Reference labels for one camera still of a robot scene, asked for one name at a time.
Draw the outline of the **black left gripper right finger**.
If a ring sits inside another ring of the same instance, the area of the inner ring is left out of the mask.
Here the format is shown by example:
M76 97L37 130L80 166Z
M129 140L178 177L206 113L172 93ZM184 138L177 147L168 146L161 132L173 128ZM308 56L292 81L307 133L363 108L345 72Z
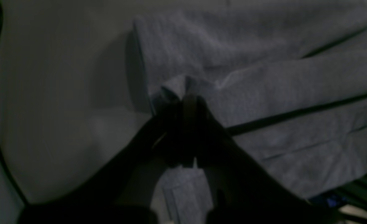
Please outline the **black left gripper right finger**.
M286 190L249 156L214 118L199 96L183 99L186 152L203 169L219 168L236 189L218 189L207 224L340 224L336 209L310 205Z

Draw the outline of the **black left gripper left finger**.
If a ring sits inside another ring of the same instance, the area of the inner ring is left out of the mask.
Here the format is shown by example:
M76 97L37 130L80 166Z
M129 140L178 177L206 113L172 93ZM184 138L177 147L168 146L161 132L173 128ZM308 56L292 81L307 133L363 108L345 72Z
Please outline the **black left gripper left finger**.
M142 126L122 151L69 194L26 207L19 224L156 224L149 205L117 205L140 163L165 155L166 136L179 127L182 103L173 102Z

